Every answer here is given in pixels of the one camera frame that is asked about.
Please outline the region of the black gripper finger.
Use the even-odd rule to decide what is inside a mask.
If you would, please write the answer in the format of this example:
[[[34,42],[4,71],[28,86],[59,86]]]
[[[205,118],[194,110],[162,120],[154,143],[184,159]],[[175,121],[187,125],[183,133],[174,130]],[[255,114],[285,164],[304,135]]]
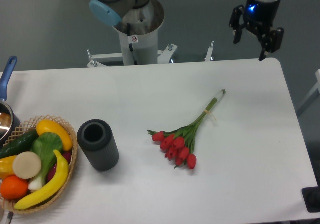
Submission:
[[[258,33],[258,40],[261,44],[262,51],[259,61],[263,61],[269,53],[274,53],[281,48],[285,29],[271,27],[266,33]]]
[[[240,24],[241,16],[245,13],[245,7],[239,5],[232,11],[229,26],[233,30],[234,39],[233,44],[238,44],[241,41],[243,29],[246,27],[245,24]]]

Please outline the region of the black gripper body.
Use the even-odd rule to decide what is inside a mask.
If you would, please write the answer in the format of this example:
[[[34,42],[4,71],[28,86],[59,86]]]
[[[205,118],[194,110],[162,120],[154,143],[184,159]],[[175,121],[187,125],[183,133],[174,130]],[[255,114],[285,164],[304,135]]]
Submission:
[[[247,0],[243,14],[247,30],[261,35],[267,34],[273,27],[281,0]]]

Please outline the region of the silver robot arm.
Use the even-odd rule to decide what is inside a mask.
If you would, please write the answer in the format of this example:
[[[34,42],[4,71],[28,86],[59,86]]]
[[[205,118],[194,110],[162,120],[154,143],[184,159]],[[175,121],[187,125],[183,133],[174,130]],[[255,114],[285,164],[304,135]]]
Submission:
[[[285,30],[273,26],[281,0],[247,0],[232,11],[229,26],[234,44],[241,41],[243,30],[257,37],[261,44],[259,61],[281,48]],[[91,0],[91,13],[103,24],[114,27],[121,42],[125,65],[157,64],[158,30],[165,13],[157,0]]]

